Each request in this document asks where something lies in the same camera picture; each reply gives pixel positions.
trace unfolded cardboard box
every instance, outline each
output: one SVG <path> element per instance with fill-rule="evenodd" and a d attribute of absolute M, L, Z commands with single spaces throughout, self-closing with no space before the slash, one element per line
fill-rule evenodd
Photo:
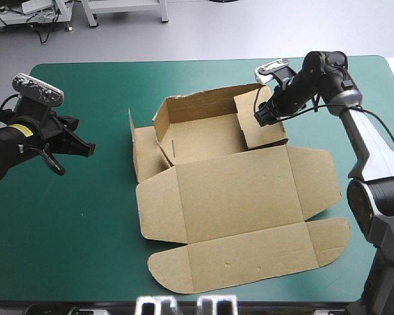
<path fill-rule="evenodd" d="M 259 85 L 167 98 L 135 129 L 145 238 L 186 244 L 153 254 L 164 287 L 199 293 L 319 268 L 344 250 L 345 219 L 306 222 L 341 198 L 330 154 L 283 145 L 253 118 Z M 259 102 L 270 97 L 268 88 Z"/>

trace green table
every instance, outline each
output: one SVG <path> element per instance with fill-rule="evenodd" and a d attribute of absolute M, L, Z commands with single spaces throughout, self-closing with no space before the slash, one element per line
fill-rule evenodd
<path fill-rule="evenodd" d="M 0 182 L 0 300 L 132 301 L 167 295 L 146 260 L 177 244 L 141 236 L 127 111 L 148 125 L 164 97 L 254 82 L 270 60 L 42 64 L 32 70 L 64 91 L 61 115 L 80 118 L 78 134 L 96 142 L 90 158 L 59 156 L 67 174 L 51 173 L 39 157 L 11 169 Z M 301 59 L 292 59 L 298 70 Z M 394 133 L 394 77 L 378 56 L 349 59 L 350 72 Z M 345 195 L 355 155 L 339 119 L 326 110 L 286 122 L 290 144 L 322 148 L 334 157 Z M 374 248 L 367 244 L 342 198 L 315 219 L 346 217 L 351 238 L 343 255 L 324 268 L 213 293 L 241 301 L 354 301 Z M 179 295 L 194 300 L 194 295 Z"/>

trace power strip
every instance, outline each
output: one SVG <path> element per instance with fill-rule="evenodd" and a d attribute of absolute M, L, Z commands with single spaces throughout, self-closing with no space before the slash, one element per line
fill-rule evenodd
<path fill-rule="evenodd" d="M 53 6 L 53 0 L 29 0 L 22 3 L 22 12 L 31 14 Z"/>

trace yellow label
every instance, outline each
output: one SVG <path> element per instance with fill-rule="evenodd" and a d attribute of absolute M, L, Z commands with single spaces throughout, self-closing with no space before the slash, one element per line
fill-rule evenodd
<path fill-rule="evenodd" d="M 7 127 L 12 127 L 12 128 L 18 129 L 21 133 L 24 134 L 24 136 L 26 138 L 33 135 L 33 132 L 31 131 L 31 129 L 27 128 L 26 126 L 20 125 L 18 123 L 15 123 L 14 125 L 9 125 Z"/>

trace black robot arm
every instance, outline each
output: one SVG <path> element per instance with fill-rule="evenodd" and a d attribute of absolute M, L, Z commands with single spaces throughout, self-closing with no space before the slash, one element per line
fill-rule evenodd
<path fill-rule="evenodd" d="M 377 248 L 361 299 L 346 313 L 394 315 L 394 151 L 362 112 L 362 94 L 349 75 L 345 54 L 310 52 L 294 73 L 287 60 L 256 69 L 258 82 L 275 79 L 278 85 L 254 116 L 261 126 L 272 125 L 297 114 L 310 100 L 318 106 L 321 97 L 341 119 L 357 157 L 347 199 L 366 240 Z"/>
<path fill-rule="evenodd" d="M 13 79 L 12 86 L 19 92 L 15 109 L 0 109 L 0 122 L 7 125 L 0 128 L 0 180 L 11 167 L 35 156 L 63 175 L 66 171 L 54 154 L 93 154 L 95 145 L 74 133 L 79 120 L 53 110 L 63 103 L 61 90 L 22 73 Z"/>

